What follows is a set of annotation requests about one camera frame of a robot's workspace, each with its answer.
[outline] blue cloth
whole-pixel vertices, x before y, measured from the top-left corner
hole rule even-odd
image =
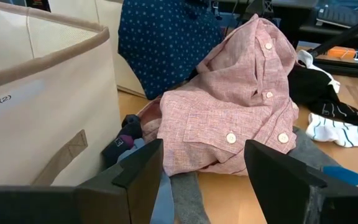
[[[134,147],[122,153],[118,157],[118,161],[123,160],[144,145],[143,139],[136,139],[134,141]],[[158,188],[150,224],[172,224],[174,218],[175,211],[173,207],[171,181],[168,175],[162,171],[160,187]]]
[[[358,173],[338,166],[324,166],[323,173],[351,185],[358,185]]]
[[[119,54],[152,100],[181,83],[222,41],[209,0],[125,0]]]

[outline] shirt button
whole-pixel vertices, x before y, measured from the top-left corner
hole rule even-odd
[[[267,50],[270,50],[273,47],[273,45],[271,43],[267,43],[265,44],[265,47]]]
[[[278,135],[278,140],[281,143],[287,143],[289,141],[289,138],[288,138],[287,134],[281,133],[281,134]]]
[[[272,92],[266,93],[266,97],[267,97],[267,98],[270,98],[270,97],[272,97],[272,96],[273,96],[273,93],[272,93]]]
[[[226,141],[230,144],[233,144],[236,142],[236,136],[233,133],[229,133],[226,136]]]

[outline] wooden table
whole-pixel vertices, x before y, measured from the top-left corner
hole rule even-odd
[[[341,101],[358,108],[358,78],[335,76],[335,79],[341,82]],[[121,118],[138,112],[147,103],[146,99],[125,93],[119,97]],[[309,111],[301,107],[295,126],[305,130],[308,115]],[[333,142],[316,144],[342,166],[358,173],[358,147],[344,148]],[[266,223],[248,177],[211,173],[199,173],[198,177],[204,207],[212,224]]]

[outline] pink shirt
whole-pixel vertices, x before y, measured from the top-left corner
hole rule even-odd
[[[232,31],[197,66],[199,75],[163,94],[161,119],[143,127],[146,138],[158,131],[163,139],[165,172],[247,175],[247,139],[282,153],[293,149],[298,108],[287,75],[295,60],[286,37],[265,19],[254,16]]]

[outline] shirt pocket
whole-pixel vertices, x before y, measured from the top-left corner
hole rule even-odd
[[[254,138],[269,116],[270,110],[267,106],[234,110],[191,109],[183,141],[191,144],[191,147],[211,149],[209,146],[213,146],[238,154],[243,150],[246,140]]]

